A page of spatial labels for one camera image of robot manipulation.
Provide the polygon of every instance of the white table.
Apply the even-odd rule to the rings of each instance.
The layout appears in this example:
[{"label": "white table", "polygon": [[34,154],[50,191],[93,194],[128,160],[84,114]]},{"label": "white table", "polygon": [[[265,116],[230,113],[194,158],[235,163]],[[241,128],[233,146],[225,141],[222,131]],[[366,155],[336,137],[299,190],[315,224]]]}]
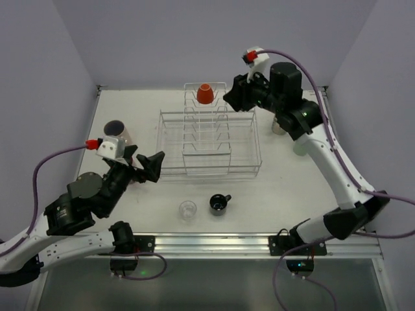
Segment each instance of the white table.
[{"label": "white table", "polygon": [[[305,97],[316,100],[314,93]],[[104,125],[121,120],[138,152],[151,156],[156,152],[160,110],[180,111],[182,90],[103,91],[93,119],[89,138],[102,137]],[[289,135],[271,131],[272,114],[257,109],[258,133],[263,165],[256,178],[163,181],[129,186],[107,219],[89,229],[100,231],[114,222],[128,222],[134,232],[157,233],[267,233],[290,229],[306,218],[324,214],[337,207],[329,185],[310,157],[293,151]],[[85,152],[80,173],[108,170],[94,152]],[[209,199],[216,193],[231,194],[224,216],[209,212]],[[179,204],[191,200],[197,204],[195,219],[185,222],[178,213]]]}]

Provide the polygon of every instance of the gray wall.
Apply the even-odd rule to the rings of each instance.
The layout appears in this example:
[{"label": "gray wall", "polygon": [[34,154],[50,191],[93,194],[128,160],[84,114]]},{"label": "gray wall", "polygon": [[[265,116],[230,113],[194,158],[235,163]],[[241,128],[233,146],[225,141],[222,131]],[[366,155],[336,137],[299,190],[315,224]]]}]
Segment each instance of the gray wall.
[{"label": "gray wall", "polygon": [[[46,155],[82,144],[95,86],[50,0],[0,2],[0,238],[28,226],[32,171]],[[40,171],[40,209],[65,190],[80,152]],[[2,310],[22,310],[30,285],[0,288]]]},{"label": "gray wall", "polygon": [[231,82],[253,45],[291,53],[328,85],[376,1],[54,2],[96,84],[145,88]]},{"label": "gray wall", "polygon": [[[375,188],[414,197],[415,2],[379,0],[336,77],[329,99],[339,138]],[[414,229],[415,207],[391,202],[378,233]],[[415,307],[415,238],[382,240],[401,310]]]}]

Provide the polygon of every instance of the metal rack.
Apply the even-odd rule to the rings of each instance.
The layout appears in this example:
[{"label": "metal rack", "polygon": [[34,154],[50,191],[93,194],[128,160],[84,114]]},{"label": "metal rack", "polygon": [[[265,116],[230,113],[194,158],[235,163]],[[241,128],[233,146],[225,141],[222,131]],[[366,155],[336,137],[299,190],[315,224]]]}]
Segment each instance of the metal rack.
[{"label": "metal rack", "polygon": [[160,111],[161,176],[256,176],[261,152],[255,110],[236,113],[222,100],[225,83],[210,83],[214,101],[196,100],[199,83],[184,87],[183,111]]}]

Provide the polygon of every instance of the wire dish rack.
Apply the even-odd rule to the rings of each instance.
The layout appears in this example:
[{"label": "wire dish rack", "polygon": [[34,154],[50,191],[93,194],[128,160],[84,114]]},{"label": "wire dish rack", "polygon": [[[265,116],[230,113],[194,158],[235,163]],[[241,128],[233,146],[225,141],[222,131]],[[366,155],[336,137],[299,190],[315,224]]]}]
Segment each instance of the wire dish rack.
[{"label": "wire dish rack", "polygon": [[184,85],[184,110],[160,111],[157,150],[166,154],[161,177],[254,177],[262,164],[255,110],[228,110],[225,83],[209,83],[211,104],[200,104],[201,83]]}]

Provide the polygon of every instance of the red cup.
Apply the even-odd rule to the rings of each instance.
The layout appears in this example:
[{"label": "red cup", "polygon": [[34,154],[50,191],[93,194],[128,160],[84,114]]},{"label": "red cup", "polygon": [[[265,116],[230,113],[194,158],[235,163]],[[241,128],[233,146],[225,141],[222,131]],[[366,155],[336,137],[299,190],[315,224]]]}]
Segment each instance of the red cup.
[{"label": "red cup", "polygon": [[197,90],[196,99],[203,105],[211,104],[213,99],[215,99],[212,87],[207,83],[200,85],[199,89]]}]

